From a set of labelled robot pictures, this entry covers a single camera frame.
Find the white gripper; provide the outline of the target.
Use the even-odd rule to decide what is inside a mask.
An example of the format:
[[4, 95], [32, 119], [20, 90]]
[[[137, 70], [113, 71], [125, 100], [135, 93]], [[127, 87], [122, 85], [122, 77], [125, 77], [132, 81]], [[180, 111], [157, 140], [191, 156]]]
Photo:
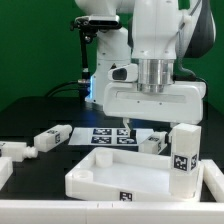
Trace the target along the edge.
[[143, 93], [136, 83], [112, 82], [104, 92], [103, 111], [107, 116], [122, 117], [130, 138], [136, 136], [129, 118], [170, 123], [168, 143], [179, 123], [198, 124], [203, 117], [204, 82], [177, 81], [161, 93]]

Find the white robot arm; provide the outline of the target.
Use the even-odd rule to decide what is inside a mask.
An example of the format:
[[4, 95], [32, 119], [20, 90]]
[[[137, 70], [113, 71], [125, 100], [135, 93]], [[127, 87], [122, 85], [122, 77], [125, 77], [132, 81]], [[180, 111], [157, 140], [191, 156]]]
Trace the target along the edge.
[[97, 69], [87, 100], [107, 116], [197, 124], [206, 84], [182, 67], [213, 46], [210, 0], [75, 0], [75, 19], [88, 41], [98, 40]]

